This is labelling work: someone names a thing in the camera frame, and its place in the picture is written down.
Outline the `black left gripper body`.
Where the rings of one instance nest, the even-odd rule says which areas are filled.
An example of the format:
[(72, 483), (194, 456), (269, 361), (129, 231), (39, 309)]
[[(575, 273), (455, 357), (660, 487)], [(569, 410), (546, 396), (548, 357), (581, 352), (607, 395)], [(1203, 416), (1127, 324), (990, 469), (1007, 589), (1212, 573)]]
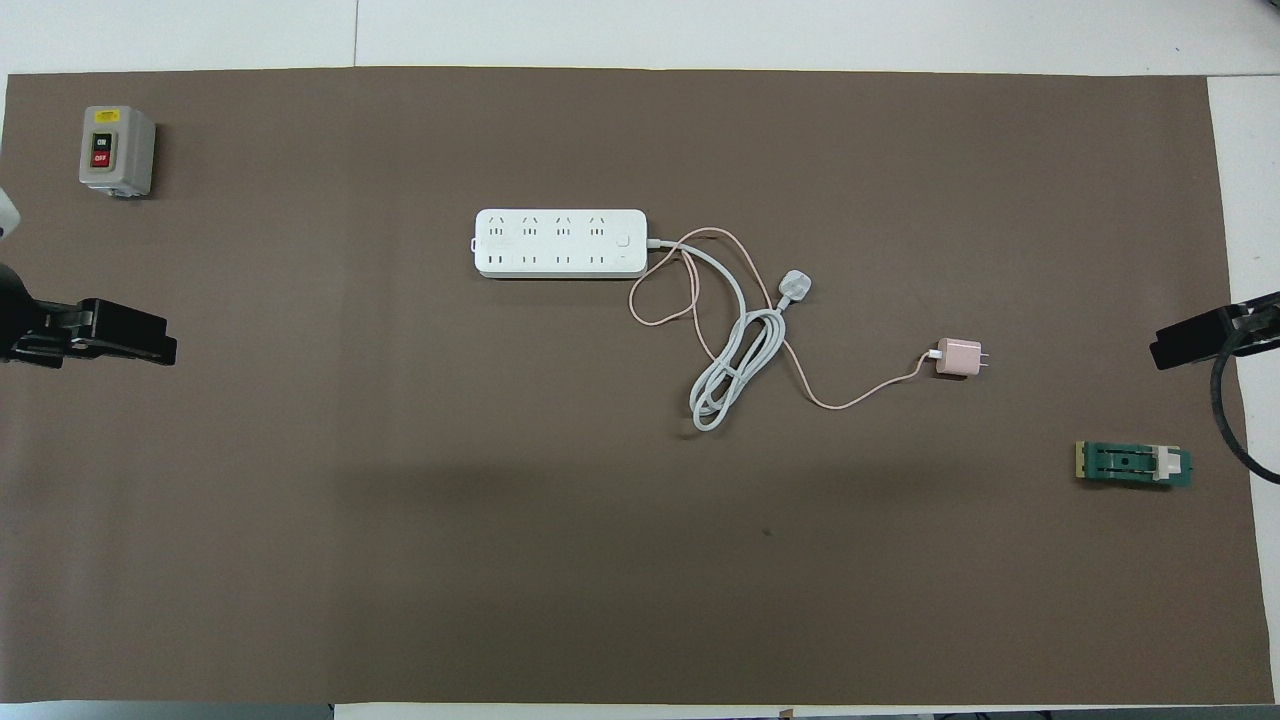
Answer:
[(67, 357), (96, 359), (76, 331), (92, 322), (91, 300), (77, 304), (41, 301), (20, 277), (0, 264), (0, 364), (27, 363), (60, 369)]

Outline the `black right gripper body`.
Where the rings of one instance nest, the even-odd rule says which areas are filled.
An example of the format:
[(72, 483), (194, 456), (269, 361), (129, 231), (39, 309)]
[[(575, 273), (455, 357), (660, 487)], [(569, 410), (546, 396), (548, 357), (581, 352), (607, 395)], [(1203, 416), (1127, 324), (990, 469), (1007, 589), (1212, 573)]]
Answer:
[(1233, 329), (1240, 334), (1231, 355), (1251, 356), (1280, 348), (1280, 291), (1234, 304)]

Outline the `pink charger block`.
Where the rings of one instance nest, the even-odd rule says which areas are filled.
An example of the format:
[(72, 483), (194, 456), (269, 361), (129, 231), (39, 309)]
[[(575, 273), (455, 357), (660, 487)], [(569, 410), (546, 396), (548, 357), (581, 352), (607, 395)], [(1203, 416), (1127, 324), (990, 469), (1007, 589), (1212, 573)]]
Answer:
[(929, 359), (940, 375), (968, 378), (988, 366), (989, 355), (979, 341), (943, 337), (929, 351)]

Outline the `white power strip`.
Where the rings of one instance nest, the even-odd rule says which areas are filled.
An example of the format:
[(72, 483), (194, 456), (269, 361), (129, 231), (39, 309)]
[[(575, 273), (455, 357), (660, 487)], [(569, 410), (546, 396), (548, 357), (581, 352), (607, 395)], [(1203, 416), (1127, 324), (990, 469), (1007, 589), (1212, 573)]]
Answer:
[(475, 218), (475, 269), (490, 279), (637, 279), (649, 268), (637, 209), (489, 208)]

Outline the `brown table mat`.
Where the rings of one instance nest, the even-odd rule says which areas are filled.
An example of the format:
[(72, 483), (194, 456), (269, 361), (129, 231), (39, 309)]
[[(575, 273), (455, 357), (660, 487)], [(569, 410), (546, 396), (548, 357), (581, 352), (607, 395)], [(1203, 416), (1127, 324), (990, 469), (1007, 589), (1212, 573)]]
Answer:
[[(84, 109), (157, 126), (150, 196)], [(0, 702), (1235, 705), (1272, 698), (1207, 83), (360, 68), (13, 76), (31, 293), (165, 316), (174, 366), (0, 365)], [(484, 208), (718, 225), (783, 357), (713, 432), (689, 322), (479, 275)], [(1075, 478), (1078, 441), (1190, 452)]]

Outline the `green knife switch yellow base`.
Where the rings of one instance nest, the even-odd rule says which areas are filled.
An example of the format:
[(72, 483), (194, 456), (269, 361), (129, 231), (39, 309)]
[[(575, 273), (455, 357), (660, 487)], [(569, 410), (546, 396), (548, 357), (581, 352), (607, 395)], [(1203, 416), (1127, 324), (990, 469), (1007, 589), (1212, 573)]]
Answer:
[(1075, 478), (1125, 486), (1188, 487), (1190, 452), (1171, 445), (1078, 441), (1073, 446)]

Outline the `grey on off switch box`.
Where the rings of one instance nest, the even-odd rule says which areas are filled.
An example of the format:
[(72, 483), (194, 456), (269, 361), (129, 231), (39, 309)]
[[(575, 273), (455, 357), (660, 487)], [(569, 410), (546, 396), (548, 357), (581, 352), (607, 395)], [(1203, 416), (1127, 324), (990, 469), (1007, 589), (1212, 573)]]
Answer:
[(125, 105), (84, 109), (78, 179), (114, 199), (151, 193), (157, 137), (156, 123)]

